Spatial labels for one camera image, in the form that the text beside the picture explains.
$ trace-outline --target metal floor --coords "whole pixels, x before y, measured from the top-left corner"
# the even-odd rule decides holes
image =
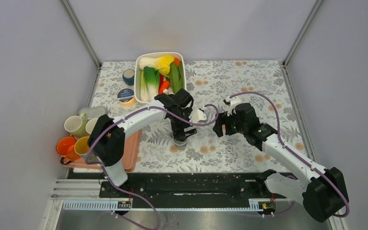
[[[289,206],[288,202],[278,202],[279,210]],[[164,211],[160,212],[161,230],[331,230],[329,221],[318,223],[312,219],[304,207],[296,204],[288,213],[262,218],[250,212],[209,212],[209,211]],[[150,228],[157,224],[151,211],[131,211],[125,215]],[[62,210],[57,230],[139,230],[140,228],[121,219],[115,219],[110,212]]]

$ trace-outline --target mug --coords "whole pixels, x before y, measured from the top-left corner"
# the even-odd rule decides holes
[[[64,122],[64,128],[71,135],[76,137],[84,137],[88,135],[85,131],[85,126],[87,125],[87,115],[82,113],[80,116],[71,116],[66,122]]]
[[[90,147],[88,146],[88,139],[89,137],[80,138],[77,140],[77,142],[75,142],[75,146],[74,146],[74,151],[84,159],[87,157],[88,150],[90,150]],[[94,160],[95,160],[95,155],[93,152],[91,152],[89,161],[94,161]]]
[[[81,156],[74,151],[75,143],[76,141],[73,137],[65,137],[57,143],[56,150],[57,153],[61,155],[60,163],[62,165],[70,164],[72,161],[81,158]]]
[[[87,125],[85,126],[85,131],[87,131],[88,135],[91,135],[97,121],[97,118],[93,118],[88,121]]]

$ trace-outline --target carrot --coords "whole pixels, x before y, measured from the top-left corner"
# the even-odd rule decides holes
[[[162,94],[163,90],[168,89],[169,87],[170,87],[170,82],[168,80],[163,81],[163,83],[161,84],[159,88],[159,94]]]
[[[174,63],[176,66],[179,66],[179,65],[180,65],[180,60],[179,60],[178,58],[174,58],[173,63]]]

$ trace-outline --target yellow mug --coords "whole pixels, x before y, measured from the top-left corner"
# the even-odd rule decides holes
[[[88,135],[85,131],[85,126],[87,125],[87,115],[82,113],[80,116],[71,116],[66,122],[64,122],[64,128],[71,135],[76,137],[85,137]]]
[[[89,137],[83,137],[77,140],[74,145],[74,151],[80,155],[82,158],[87,157],[87,152],[90,150],[90,147],[88,146],[88,139]],[[91,152],[89,161],[95,160],[95,154]]]

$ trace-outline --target tray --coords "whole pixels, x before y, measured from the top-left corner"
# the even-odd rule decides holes
[[[132,172],[135,170],[136,160],[138,158],[140,136],[142,135],[142,130],[137,131],[132,134],[128,139],[125,140],[125,149],[122,156],[122,164],[127,172]],[[70,164],[63,165],[67,168],[82,168],[82,169],[101,169],[97,164],[87,165],[85,164],[84,158],[80,158]]]

